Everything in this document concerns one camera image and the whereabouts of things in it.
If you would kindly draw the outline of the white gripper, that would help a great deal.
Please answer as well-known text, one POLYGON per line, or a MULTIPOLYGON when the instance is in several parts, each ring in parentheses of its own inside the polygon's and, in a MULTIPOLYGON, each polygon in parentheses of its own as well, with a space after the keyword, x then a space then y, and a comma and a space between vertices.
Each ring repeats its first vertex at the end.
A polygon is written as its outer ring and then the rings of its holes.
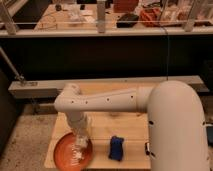
POLYGON ((82 146, 87 146, 89 141, 88 118, 83 116, 78 121, 69 121, 69 126, 76 136, 75 157, 82 158, 85 150, 82 146))

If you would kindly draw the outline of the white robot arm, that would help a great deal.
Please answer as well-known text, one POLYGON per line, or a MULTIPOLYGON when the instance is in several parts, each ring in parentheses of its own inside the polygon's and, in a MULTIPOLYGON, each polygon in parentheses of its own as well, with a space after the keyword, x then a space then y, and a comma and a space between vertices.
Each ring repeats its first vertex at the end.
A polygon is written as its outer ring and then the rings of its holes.
POLYGON ((67 117, 80 150, 89 145, 88 112, 144 112, 148 115, 151 171, 210 171, 202 102, 181 81, 83 95, 67 84, 54 107, 67 117))

